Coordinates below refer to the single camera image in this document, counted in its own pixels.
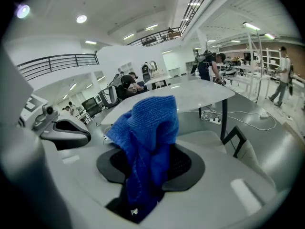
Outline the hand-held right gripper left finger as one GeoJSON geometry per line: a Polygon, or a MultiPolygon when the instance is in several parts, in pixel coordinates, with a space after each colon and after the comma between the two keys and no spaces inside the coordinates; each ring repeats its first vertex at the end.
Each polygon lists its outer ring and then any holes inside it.
{"type": "Polygon", "coordinates": [[[112,150],[110,145],[88,146],[59,151],[59,155],[69,173],[94,201],[103,207],[119,197],[121,184],[111,183],[98,171],[98,157],[112,150]]]}

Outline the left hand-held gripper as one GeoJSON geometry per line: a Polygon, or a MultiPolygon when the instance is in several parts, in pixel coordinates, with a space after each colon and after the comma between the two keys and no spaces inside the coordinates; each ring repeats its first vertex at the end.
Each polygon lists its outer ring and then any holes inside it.
{"type": "MultiPolygon", "coordinates": [[[[21,112],[19,126],[34,132],[43,132],[57,116],[58,111],[48,100],[31,95],[21,112]]],[[[53,142],[57,150],[79,148],[90,142],[91,134],[88,129],[80,127],[72,120],[63,119],[53,123],[54,131],[44,131],[41,139],[53,142]]]]}

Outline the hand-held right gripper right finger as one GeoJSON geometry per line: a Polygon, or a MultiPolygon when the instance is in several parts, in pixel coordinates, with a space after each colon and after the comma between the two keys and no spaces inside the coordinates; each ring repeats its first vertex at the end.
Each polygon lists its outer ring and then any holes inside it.
{"type": "Polygon", "coordinates": [[[238,159],[190,143],[181,145],[203,159],[205,172],[189,190],[165,193],[145,225],[233,225],[275,197],[275,188],[238,159]]]}

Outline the grey plastic chair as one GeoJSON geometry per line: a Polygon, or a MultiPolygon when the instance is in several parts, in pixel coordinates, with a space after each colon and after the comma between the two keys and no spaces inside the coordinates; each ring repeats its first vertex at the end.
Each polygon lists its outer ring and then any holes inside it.
{"type": "MultiPolygon", "coordinates": [[[[177,140],[191,143],[193,145],[214,149],[224,154],[227,154],[225,145],[222,143],[220,137],[212,131],[197,131],[177,137],[177,140]]],[[[254,148],[246,140],[240,149],[237,150],[237,159],[244,165],[252,169],[255,173],[264,178],[273,188],[276,188],[274,181],[261,168],[257,160],[254,148]]]]}

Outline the blue microfibre cloth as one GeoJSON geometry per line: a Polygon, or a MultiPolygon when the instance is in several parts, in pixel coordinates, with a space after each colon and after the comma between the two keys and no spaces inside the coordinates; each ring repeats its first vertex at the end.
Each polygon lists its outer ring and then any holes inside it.
{"type": "Polygon", "coordinates": [[[129,174],[124,181],[118,212],[141,222],[162,199],[167,181],[170,145],[179,122],[174,96],[149,97],[122,114],[106,136],[125,153],[129,174]]]}

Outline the black office chair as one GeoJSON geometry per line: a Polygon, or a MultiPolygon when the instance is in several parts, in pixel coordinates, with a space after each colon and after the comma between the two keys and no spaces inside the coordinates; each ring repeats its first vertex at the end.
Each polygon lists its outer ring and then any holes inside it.
{"type": "Polygon", "coordinates": [[[94,97],[82,102],[82,106],[84,107],[91,119],[94,119],[94,117],[102,111],[101,107],[98,105],[94,97]]]}

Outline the black balcony railing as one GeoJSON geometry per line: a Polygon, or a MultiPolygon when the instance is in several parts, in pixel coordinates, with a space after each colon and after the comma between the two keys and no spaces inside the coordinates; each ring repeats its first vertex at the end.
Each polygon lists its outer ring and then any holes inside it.
{"type": "MultiPolygon", "coordinates": [[[[205,1],[206,0],[190,0],[190,3],[188,3],[186,11],[183,15],[182,21],[178,27],[151,33],[147,36],[132,41],[127,45],[149,47],[181,38],[186,31],[186,28],[193,20],[195,14],[197,14],[199,8],[205,1]]],[[[17,65],[17,68],[27,80],[32,80],[39,76],[63,69],[98,64],[99,61],[96,53],[75,53],[46,56],[30,60],[17,65]]]]}

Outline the grey marble table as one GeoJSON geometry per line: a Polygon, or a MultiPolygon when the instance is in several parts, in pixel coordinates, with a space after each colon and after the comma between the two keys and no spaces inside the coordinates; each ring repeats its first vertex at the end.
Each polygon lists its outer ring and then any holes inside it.
{"type": "Polygon", "coordinates": [[[201,80],[196,78],[181,83],[172,84],[160,89],[151,90],[136,96],[132,96],[123,100],[115,106],[102,120],[102,125],[110,126],[124,113],[131,110],[133,106],[139,101],[148,97],[164,97],[173,95],[176,99],[177,112],[186,112],[222,102],[222,126],[220,139],[224,140],[226,126],[228,104],[227,99],[234,96],[235,92],[221,86],[219,84],[201,80]]]}

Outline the white robot machine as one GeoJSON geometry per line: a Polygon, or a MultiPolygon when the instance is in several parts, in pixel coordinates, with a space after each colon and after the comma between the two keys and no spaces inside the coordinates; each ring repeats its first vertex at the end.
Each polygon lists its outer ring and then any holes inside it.
{"type": "Polygon", "coordinates": [[[147,83],[154,77],[154,73],[158,70],[157,63],[155,61],[144,62],[141,66],[141,72],[143,81],[147,83]]]}

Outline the white table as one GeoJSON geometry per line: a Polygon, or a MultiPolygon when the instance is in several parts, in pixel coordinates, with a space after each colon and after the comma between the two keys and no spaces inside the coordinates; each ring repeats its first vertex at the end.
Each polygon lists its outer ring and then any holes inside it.
{"type": "Polygon", "coordinates": [[[144,85],[147,86],[147,87],[149,85],[151,85],[152,86],[152,90],[155,90],[155,89],[157,89],[157,86],[156,86],[157,83],[163,82],[163,85],[161,87],[165,87],[165,86],[168,85],[166,80],[169,80],[171,78],[172,77],[170,75],[165,75],[165,76],[162,76],[162,77],[153,78],[153,79],[147,81],[144,85]]]}

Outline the white shelf unit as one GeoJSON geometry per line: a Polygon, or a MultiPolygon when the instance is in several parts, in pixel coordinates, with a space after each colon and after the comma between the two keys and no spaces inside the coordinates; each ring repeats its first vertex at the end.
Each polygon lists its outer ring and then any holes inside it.
{"type": "Polygon", "coordinates": [[[281,52],[280,49],[269,49],[266,48],[262,50],[264,68],[266,69],[267,74],[275,73],[276,70],[280,67],[281,63],[281,52]]]}

